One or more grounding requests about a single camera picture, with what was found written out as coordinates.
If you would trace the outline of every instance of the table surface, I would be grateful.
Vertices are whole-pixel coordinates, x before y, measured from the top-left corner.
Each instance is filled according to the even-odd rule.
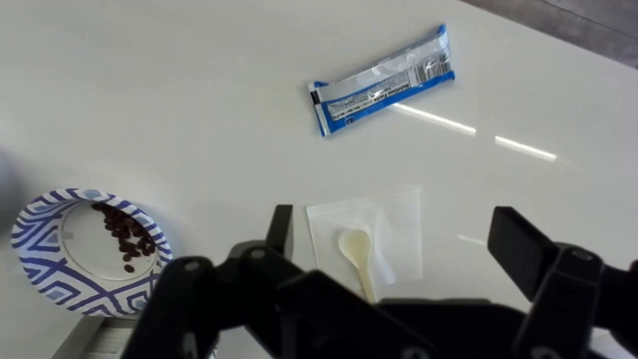
[[[306,206],[421,187],[424,278],[380,296],[525,308],[482,244],[496,205],[627,266],[638,249],[638,72],[467,4],[387,5],[5,2],[3,158],[25,201],[60,187],[106,190],[147,209],[177,254],[215,263],[263,238],[274,206],[292,203],[293,261],[313,268]],[[320,137],[308,82],[338,80],[441,23],[455,82],[403,102],[411,114],[388,109]],[[27,330],[44,321],[53,343],[64,337],[54,323],[72,327],[77,316],[9,281],[20,290],[2,293],[15,304],[2,311],[3,333],[15,333],[2,347],[45,358],[24,354],[36,340]],[[41,307],[19,330],[4,328],[27,296]],[[222,358],[264,355],[238,330],[222,345]]]

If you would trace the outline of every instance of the gray floor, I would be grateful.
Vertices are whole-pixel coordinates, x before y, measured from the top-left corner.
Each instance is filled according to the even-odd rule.
[[[638,68],[638,0],[462,0]]]

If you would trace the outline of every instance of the blue and white wrapper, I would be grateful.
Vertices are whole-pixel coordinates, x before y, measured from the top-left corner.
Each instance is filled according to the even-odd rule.
[[[308,91],[322,137],[393,103],[454,79],[445,25],[339,82],[315,81]]]

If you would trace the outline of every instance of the plastic spoon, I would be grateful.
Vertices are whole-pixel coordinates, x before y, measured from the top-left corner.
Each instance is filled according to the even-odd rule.
[[[359,271],[359,278],[370,303],[376,303],[375,288],[370,279],[370,254],[372,243],[370,237],[359,229],[349,229],[339,237],[339,249]]]

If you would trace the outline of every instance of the paper plate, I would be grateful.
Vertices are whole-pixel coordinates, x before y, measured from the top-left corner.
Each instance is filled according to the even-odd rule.
[[[104,228],[104,214],[91,208],[95,202],[133,217],[151,235],[155,253],[125,263],[117,239]],[[28,204],[15,221],[11,245],[39,293],[90,316],[142,310],[173,259],[164,233],[144,211],[116,195],[77,188],[51,191]],[[125,264],[135,271],[128,273]]]

